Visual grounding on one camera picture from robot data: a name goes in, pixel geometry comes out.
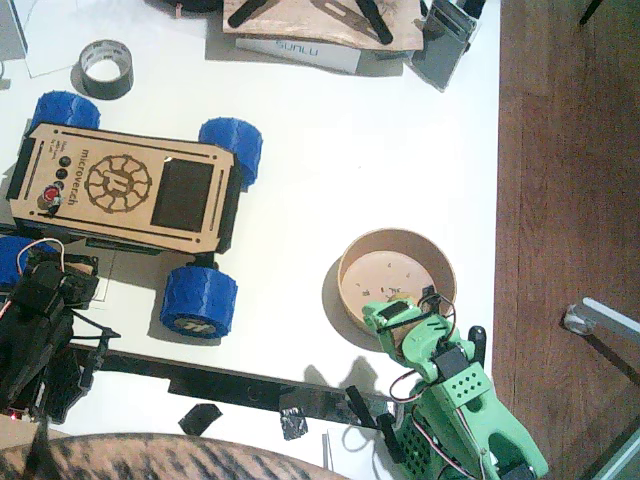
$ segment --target wooden bowl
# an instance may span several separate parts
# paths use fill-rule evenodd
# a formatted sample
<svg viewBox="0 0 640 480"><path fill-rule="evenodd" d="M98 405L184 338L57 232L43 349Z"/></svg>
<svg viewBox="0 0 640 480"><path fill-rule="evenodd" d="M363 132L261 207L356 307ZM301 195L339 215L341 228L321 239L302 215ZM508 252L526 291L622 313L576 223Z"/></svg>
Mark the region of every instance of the wooden bowl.
<svg viewBox="0 0 640 480"><path fill-rule="evenodd" d="M362 307L369 302L388 302L396 294L417 302L429 285L455 301L456 277L451 263L431 241L408 230L385 228L365 233L347 248L338 266L342 303L351 319L372 335L364 323ZM442 302L443 314L449 308Z"/></svg>

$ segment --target black display screen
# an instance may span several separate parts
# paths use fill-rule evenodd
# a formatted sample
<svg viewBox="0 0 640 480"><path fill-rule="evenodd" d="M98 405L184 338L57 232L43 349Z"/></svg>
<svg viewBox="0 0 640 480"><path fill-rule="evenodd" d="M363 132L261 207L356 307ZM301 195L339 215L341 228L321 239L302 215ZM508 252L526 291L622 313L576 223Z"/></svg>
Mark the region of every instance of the black display screen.
<svg viewBox="0 0 640 480"><path fill-rule="evenodd" d="M151 225L199 232L213 177L213 165L177 158L166 161Z"/></svg>

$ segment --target green 3d-printed part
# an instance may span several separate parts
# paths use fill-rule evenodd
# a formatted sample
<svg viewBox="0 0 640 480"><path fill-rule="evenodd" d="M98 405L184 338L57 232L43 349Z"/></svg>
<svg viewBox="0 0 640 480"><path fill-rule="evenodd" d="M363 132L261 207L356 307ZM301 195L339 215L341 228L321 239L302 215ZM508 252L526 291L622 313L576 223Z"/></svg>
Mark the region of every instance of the green 3d-printed part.
<svg viewBox="0 0 640 480"><path fill-rule="evenodd" d="M473 478L499 480L523 466L531 479L548 472L529 432L498 400L482 366L473 362L475 344L462 340L457 329L451 332L452 322L437 313L424 314L407 299L369 303L362 311L384 351L422 376L412 395L424 391L404 404L404 419L396 431L406 453L402 467L407 478L467 478L448 466L414 421L438 449ZM450 378L443 377L434 361L443 347L458 347L470 362Z"/></svg>

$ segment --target red button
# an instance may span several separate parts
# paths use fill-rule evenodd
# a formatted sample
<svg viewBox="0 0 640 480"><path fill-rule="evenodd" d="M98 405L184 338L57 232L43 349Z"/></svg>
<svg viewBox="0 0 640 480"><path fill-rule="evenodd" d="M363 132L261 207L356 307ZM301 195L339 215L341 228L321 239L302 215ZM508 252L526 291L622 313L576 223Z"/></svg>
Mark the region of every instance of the red button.
<svg viewBox="0 0 640 480"><path fill-rule="evenodd" d="M53 202L59 195L60 190L58 187L47 187L44 189L42 198L44 198L45 202Z"/></svg>

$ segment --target roll of tape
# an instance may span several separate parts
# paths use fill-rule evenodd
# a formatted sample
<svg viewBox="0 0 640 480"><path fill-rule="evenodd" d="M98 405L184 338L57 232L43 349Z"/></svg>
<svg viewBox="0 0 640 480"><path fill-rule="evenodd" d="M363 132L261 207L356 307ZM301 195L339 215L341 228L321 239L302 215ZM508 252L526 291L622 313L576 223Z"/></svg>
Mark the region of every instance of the roll of tape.
<svg viewBox="0 0 640 480"><path fill-rule="evenodd" d="M96 80L87 72L102 60L113 60L120 70L120 75L113 80ZM80 53L80 70L82 85L87 95L100 100L115 100L133 87L133 57L129 49L115 40L99 40L90 43Z"/></svg>

